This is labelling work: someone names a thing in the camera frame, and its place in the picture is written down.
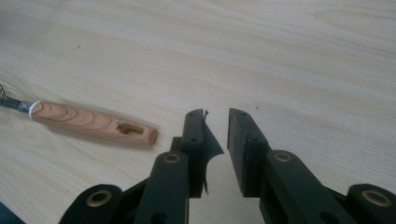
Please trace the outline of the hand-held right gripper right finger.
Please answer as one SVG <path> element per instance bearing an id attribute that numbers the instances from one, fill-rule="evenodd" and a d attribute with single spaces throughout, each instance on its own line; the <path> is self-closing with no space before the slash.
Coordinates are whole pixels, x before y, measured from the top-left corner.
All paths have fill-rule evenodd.
<path id="1" fill-rule="evenodd" d="M 266 153 L 271 150 L 259 126 L 248 112 L 229 110 L 228 142 L 233 168 L 242 195 L 259 198 Z"/>

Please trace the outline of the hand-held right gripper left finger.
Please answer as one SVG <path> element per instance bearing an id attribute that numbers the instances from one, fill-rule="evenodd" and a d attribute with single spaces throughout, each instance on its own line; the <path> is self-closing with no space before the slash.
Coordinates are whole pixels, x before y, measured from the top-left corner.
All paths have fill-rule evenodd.
<path id="1" fill-rule="evenodd" d="M 207 192 L 206 170 L 209 162 L 223 150 L 206 124 L 207 110 L 195 109 L 185 116 L 183 133 L 174 137 L 171 151 L 181 151 L 189 159 L 190 197 L 200 198 Z"/>

